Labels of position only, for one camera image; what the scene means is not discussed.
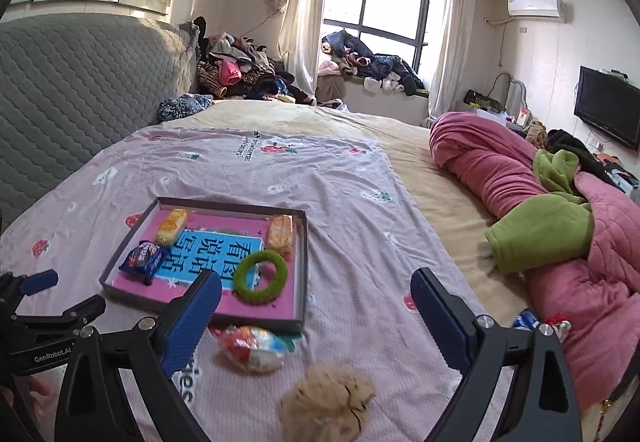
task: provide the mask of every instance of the wall-mounted tv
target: wall-mounted tv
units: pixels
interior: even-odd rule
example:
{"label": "wall-mounted tv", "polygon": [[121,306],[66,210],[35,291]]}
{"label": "wall-mounted tv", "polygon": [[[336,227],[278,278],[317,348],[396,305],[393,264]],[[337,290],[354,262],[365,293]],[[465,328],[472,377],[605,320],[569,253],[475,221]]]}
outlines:
{"label": "wall-mounted tv", "polygon": [[582,66],[574,115],[620,143],[640,146],[640,89]]}

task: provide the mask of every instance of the window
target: window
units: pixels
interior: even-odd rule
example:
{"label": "window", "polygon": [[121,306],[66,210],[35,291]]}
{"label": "window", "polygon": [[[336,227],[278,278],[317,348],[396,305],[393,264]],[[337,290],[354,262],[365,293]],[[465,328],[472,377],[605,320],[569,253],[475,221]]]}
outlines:
{"label": "window", "polygon": [[346,30],[375,54],[420,66],[429,0],[325,0],[322,34]]}

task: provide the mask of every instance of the blue book cover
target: blue book cover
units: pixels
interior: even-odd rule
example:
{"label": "blue book cover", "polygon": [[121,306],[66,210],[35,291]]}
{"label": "blue book cover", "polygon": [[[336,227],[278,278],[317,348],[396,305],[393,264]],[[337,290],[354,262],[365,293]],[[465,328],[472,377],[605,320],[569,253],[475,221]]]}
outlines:
{"label": "blue book cover", "polygon": [[[223,289],[233,289],[238,263],[261,248],[259,237],[185,229],[171,248],[171,254],[161,263],[156,277],[188,286],[202,269],[210,269],[220,275]],[[258,270],[254,266],[247,274],[247,286],[253,288],[257,281]]]}

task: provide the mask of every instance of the stuffed animal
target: stuffed animal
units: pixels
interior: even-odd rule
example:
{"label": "stuffed animal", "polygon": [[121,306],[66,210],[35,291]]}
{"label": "stuffed animal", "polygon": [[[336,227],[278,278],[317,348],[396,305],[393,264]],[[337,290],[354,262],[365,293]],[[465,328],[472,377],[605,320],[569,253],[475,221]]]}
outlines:
{"label": "stuffed animal", "polygon": [[546,149],[549,147],[549,141],[546,136],[546,127],[540,120],[532,120],[531,123],[524,128],[527,133],[527,142],[534,145],[538,149]]}
{"label": "stuffed animal", "polygon": [[321,361],[280,403],[286,442],[351,442],[369,423],[373,382],[353,368]]}

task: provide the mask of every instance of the beige bedspread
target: beige bedspread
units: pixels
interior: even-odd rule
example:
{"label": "beige bedspread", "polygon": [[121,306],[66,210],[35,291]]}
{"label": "beige bedspread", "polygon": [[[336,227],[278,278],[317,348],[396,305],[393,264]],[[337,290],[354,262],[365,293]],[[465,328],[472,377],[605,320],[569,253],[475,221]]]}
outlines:
{"label": "beige bedspread", "polygon": [[380,142],[396,174],[440,236],[487,311],[509,325],[526,307],[526,289],[495,266],[484,229],[493,217],[454,177],[439,170],[429,152],[429,130],[386,117],[344,113],[305,105],[226,100],[169,127],[266,131],[282,135],[366,138]]}

